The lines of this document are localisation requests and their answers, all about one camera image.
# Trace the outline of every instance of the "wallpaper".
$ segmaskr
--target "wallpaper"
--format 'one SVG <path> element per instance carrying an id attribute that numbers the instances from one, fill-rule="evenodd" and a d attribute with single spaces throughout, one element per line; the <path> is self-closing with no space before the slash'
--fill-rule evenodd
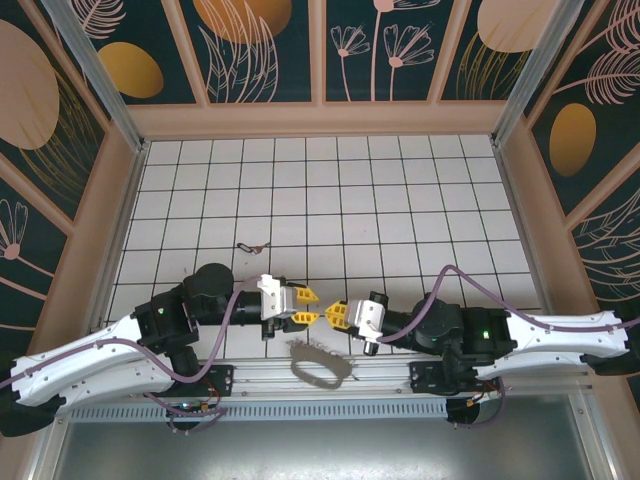
<path id="1" fill-rule="evenodd" d="M 328 0 L 327 101 L 425 100 L 452 6 Z"/>
<path id="2" fill-rule="evenodd" d="M 573 230 L 602 308 L 640 298 L 640 170 Z"/>
<path id="3" fill-rule="evenodd" d="M 472 0 L 442 100 L 506 100 L 556 0 Z"/>
<path id="4" fill-rule="evenodd" d="M 0 179 L 0 351 L 26 353 L 66 240 Z"/>
<path id="5" fill-rule="evenodd" d="M 547 82 L 549 81 L 549 78 L 551 78 L 551 75 L 553 75 L 553 72 L 556 71 L 558 64 L 562 60 L 562 57 L 564 57 L 564 54 L 566 53 L 567 48 L 569 48 L 569 45 L 571 45 L 573 38 L 576 36 L 576 33 L 578 33 L 578 30 L 580 30 L 580 27 L 582 26 L 582 22 L 584 22 L 584 19 L 589 13 L 589 10 L 591 10 L 591 7 L 593 7 L 594 2 L 595 0 L 585 0 L 585 2 L 582 4 L 580 13 L 578 14 L 576 20 L 571 25 L 571 28 L 567 33 L 567 36 L 565 37 L 564 41 L 562 42 L 562 45 L 560 46 L 558 53 L 556 53 L 556 56 L 551 62 L 551 65 L 549 66 L 544 76 L 540 80 L 540 84 L 538 85 L 538 88 L 536 88 L 536 90 L 533 92 L 533 95 L 531 95 L 531 99 L 529 100 L 529 103 L 527 103 L 527 106 L 524 107 L 524 114 L 527 117 L 531 113 L 531 110 L 533 109 L 533 107 L 538 102 L 538 99 L 540 98 L 542 91 L 547 86 Z"/>
<path id="6" fill-rule="evenodd" d="M 307 0 L 180 0 L 211 103 L 311 101 Z"/>
<path id="7" fill-rule="evenodd" d="M 69 4 L 127 105 L 195 103 L 159 0 L 69 0 Z"/>
<path id="8" fill-rule="evenodd" d="M 565 213 L 640 141 L 640 5 L 610 2 L 532 131 Z"/>
<path id="9" fill-rule="evenodd" d="M 0 154 L 73 219 L 104 131 L 17 2 L 0 45 Z"/>

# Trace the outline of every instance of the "white tile floor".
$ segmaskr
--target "white tile floor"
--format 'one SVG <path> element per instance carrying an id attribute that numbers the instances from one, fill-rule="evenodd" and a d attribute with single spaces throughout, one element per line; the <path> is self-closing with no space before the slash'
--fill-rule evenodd
<path id="1" fill-rule="evenodd" d="M 272 248 L 252 256 L 238 242 Z M 447 263 L 516 307 L 540 307 L 483 135 L 155 142 L 108 320 L 210 262 L 231 266 L 237 280 L 269 272 L 308 283 L 322 300 L 316 311 L 370 290 L 410 310 Z M 494 306 L 453 275 L 439 297 Z M 362 348 L 320 319 L 266 344 L 259 327 L 231 327 L 224 357 L 286 356 L 294 338 Z"/>

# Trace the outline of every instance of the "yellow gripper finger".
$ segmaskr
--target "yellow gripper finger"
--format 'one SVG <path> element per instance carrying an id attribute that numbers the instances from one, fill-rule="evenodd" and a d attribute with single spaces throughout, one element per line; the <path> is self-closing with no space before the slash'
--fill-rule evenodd
<path id="1" fill-rule="evenodd" d="M 300 325 L 311 325 L 318 319 L 318 317 L 320 317 L 319 313 L 298 312 L 291 317 L 291 320 L 293 320 L 293 323 L 298 323 Z"/>
<path id="2" fill-rule="evenodd" d="M 347 304 L 344 302 L 336 302 L 327 308 L 324 312 L 324 316 L 327 317 L 327 321 L 331 328 L 337 328 L 339 330 L 347 330 L 349 325 L 345 315 L 347 313 Z"/>
<path id="3" fill-rule="evenodd" d="M 310 303 L 318 303 L 320 299 L 313 293 L 309 287 L 296 287 L 296 300 L 300 305 L 309 305 Z"/>

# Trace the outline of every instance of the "grid floor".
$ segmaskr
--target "grid floor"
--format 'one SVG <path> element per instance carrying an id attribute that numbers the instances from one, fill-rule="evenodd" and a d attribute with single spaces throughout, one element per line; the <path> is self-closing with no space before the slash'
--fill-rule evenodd
<path id="1" fill-rule="evenodd" d="M 251 255 L 238 242 L 271 248 Z M 210 262 L 231 266 L 236 280 L 272 273 L 307 283 L 319 312 L 370 290 L 411 310 L 447 263 L 518 308 L 540 307 L 484 135 L 154 142 L 108 321 Z M 455 275 L 439 298 L 493 306 Z M 264 343 L 259 330 L 231 327 L 224 358 L 288 356 L 296 338 L 362 351 L 324 319 Z"/>

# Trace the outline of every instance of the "tan circle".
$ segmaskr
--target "tan circle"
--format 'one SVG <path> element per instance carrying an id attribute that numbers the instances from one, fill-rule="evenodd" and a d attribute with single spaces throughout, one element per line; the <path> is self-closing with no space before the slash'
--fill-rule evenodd
<path id="1" fill-rule="evenodd" d="M 551 165 L 564 177 L 578 173 L 589 160 L 596 142 L 596 119 L 584 105 L 570 103 L 556 116 L 551 127 Z"/>
<path id="2" fill-rule="evenodd" d="M 31 37 L 0 20 L 0 138 L 33 150 L 49 141 L 58 124 L 56 72 Z"/>
<path id="3" fill-rule="evenodd" d="M 483 0 L 478 34 L 491 50 L 517 53 L 538 43 L 557 0 Z"/>
<path id="4" fill-rule="evenodd" d="M 102 47 L 98 55 L 119 92 L 130 97 L 149 98 L 162 91 L 162 70 L 140 47 L 114 42 Z"/>
<path id="5" fill-rule="evenodd" d="M 213 33 L 230 42 L 248 43 L 247 37 L 249 35 L 250 22 L 245 8 L 245 1 L 253 12 L 256 21 L 259 22 L 259 19 L 262 18 L 269 26 L 271 35 L 274 37 L 285 29 L 291 19 L 291 0 L 193 0 L 193 4 L 202 21 Z M 241 34 L 237 27 L 233 28 L 232 19 L 236 17 L 227 13 L 230 8 L 235 8 L 238 12 L 245 34 Z M 252 43 L 256 43 L 258 38 L 253 40 Z"/>

